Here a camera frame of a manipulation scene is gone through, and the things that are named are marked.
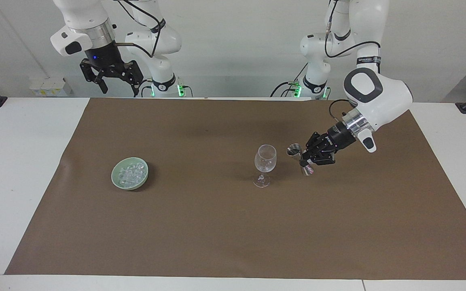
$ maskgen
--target cardboard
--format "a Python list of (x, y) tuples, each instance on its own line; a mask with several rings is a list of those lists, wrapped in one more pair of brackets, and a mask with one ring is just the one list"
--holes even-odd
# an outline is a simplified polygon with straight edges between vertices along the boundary
[[(91, 99), (6, 274), (466, 280), (466, 210), (409, 112), (311, 177), (286, 156), (328, 106)], [(150, 175), (125, 192), (130, 156)]]

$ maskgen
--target green ceramic bowl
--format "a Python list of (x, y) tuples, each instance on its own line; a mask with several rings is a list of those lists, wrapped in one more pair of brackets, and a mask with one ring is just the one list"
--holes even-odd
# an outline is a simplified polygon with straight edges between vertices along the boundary
[[(145, 178), (141, 180), (137, 185), (134, 185), (129, 188), (124, 188), (120, 186), (119, 184), (120, 183), (120, 170), (122, 168), (127, 168), (128, 166), (131, 166), (132, 164), (137, 164), (139, 162), (144, 164), (145, 166), (145, 170), (146, 170)], [(148, 178), (148, 164), (146, 164), (146, 162), (139, 157), (129, 157), (129, 158), (124, 159), (123, 161), (119, 162), (111, 172), (112, 183), (118, 188), (122, 190), (127, 190), (127, 191), (132, 191), (132, 190), (136, 190), (137, 188), (140, 188), (143, 184), (145, 184), (147, 178)]]

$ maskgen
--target white table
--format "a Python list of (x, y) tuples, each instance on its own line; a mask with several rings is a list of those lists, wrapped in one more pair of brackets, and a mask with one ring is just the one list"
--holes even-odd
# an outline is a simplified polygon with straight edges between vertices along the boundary
[[(2, 276), (88, 101), (11, 98), (0, 108), (0, 290), (466, 291), (466, 281)], [(466, 206), (466, 116), (451, 104), (416, 103), (411, 111)]]

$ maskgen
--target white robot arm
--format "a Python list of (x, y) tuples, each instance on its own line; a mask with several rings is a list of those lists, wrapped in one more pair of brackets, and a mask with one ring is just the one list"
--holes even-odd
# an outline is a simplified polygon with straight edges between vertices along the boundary
[(174, 73), (170, 60), (163, 56), (181, 50), (181, 36), (165, 21), (157, 0), (139, 0), (135, 1), (135, 5), (144, 11), (148, 11), (159, 20), (159, 23), (141, 13), (138, 9), (135, 9), (133, 13), (136, 22), (145, 26), (147, 30), (128, 33), (125, 42), (133, 42), (144, 48), (149, 48), (151, 51), (155, 48), (155, 52), (152, 57), (148, 57), (135, 46), (129, 46), (129, 52), (139, 57), (148, 67), (150, 74), (152, 74), (152, 94), (154, 96), (183, 96), (184, 90), (182, 85), (179, 84), (179, 77)]
[(51, 42), (63, 56), (85, 52), (87, 59), (83, 59), (80, 67), (88, 82), (98, 84), (102, 92), (106, 93), (108, 88), (102, 78), (119, 78), (129, 83), (134, 96), (137, 96), (144, 83), (144, 76), (136, 61), (124, 63), (122, 60), (118, 47), (127, 46), (133, 55), (147, 64), (153, 76), (155, 90), (160, 95), (163, 92), (165, 95), (180, 96), (179, 86), (168, 86), (170, 83), (178, 84), (178, 78), (172, 71), (170, 61), (161, 55), (179, 51), (181, 37), (166, 25), (157, 0), (137, 0), (134, 1), (135, 4), (124, 1), (135, 7), (136, 22), (148, 28), (147, 32), (129, 33), (127, 43), (124, 44), (116, 43), (113, 31), (115, 26), (111, 25), (100, 0), (53, 1), (61, 10), (66, 26), (51, 37)]
[(309, 90), (307, 83), (322, 86), (317, 93), (310, 90), (312, 95), (322, 93), (326, 86), (330, 67), (324, 62), (325, 58), (341, 57), (357, 48), (357, 68), (344, 81), (345, 94), (355, 108), (327, 133), (312, 135), (301, 155), (302, 167), (334, 164), (335, 153), (357, 139), (369, 152), (375, 152), (377, 145), (373, 133), (411, 106), (413, 96), (407, 85), (379, 73), (379, 48), (388, 7), (389, 0), (331, 0), (326, 18), (328, 40), (324, 43), (323, 39), (324, 51), (320, 51), (320, 38), (315, 35), (302, 41), (304, 55), (311, 62), (302, 83)]

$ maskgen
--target metal jigger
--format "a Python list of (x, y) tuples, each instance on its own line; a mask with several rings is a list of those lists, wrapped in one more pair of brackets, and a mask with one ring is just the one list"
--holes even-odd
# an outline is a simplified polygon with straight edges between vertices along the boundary
[[(302, 152), (301, 152), (301, 146), (298, 143), (293, 143), (289, 145), (287, 148), (287, 155), (292, 157), (294, 160), (297, 160), (298, 162), (303, 160)], [(314, 173), (314, 169), (312, 166), (308, 165), (306, 167), (301, 168), (301, 173), (305, 176), (310, 176)]]

